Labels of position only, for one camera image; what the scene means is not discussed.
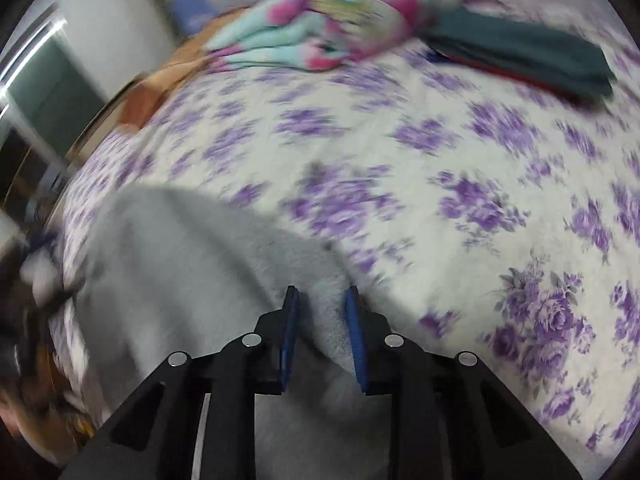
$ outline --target wall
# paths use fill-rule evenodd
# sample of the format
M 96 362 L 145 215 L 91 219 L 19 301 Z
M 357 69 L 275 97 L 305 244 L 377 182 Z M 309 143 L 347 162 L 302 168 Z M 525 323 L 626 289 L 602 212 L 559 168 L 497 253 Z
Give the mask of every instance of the wall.
M 105 100 L 139 72 L 152 72 L 174 51 L 151 0 L 35 0 L 3 54 L 44 10 L 57 3 L 72 55 Z

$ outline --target orange blanket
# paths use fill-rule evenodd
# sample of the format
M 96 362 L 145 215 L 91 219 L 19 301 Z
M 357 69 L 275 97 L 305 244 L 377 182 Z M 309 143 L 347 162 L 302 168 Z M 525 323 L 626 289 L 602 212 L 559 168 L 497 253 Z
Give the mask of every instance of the orange blanket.
M 129 132 L 140 130 L 175 90 L 206 67 L 207 57 L 202 46 L 245 10 L 232 10 L 213 19 L 200 33 L 178 48 L 160 70 L 143 79 L 127 96 L 118 124 Z

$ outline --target bed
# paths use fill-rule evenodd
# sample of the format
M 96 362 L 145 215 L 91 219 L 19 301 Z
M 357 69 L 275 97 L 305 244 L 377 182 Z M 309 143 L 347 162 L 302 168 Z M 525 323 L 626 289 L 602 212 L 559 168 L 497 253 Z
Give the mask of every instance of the bed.
M 65 281 L 103 201 L 134 182 L 252 208 L 337 243 L 424 348 L 477 353 L 584 478 L 599 478 L 640 421 L 640 54 L 567 9 L 477 10 L 600 44 L 614 97 L 575 107 L 431 64 L 417 39 L 321 74 L 202 73 L 139 133 L 114 130 L 69 185 Z M 81 384 L 71 308 L 62 324 L 60 353 Z

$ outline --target gray towel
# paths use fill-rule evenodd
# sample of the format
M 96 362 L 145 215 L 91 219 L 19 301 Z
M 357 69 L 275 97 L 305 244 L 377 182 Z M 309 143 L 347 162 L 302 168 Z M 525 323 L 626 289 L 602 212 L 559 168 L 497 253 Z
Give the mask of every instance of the gray towel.
M 309 307 L 285 395 L 256 398 L 258 478 L 386 476 L 390 403 L 355 381 L 344 292 L 358 285 L 409 324 L 340 254 L 194 192 L 132 186 L 102 210 L 83 270 L 76 315 L 111 408 L 171 352 L 217 352 L 250 332 L 295 285 Z

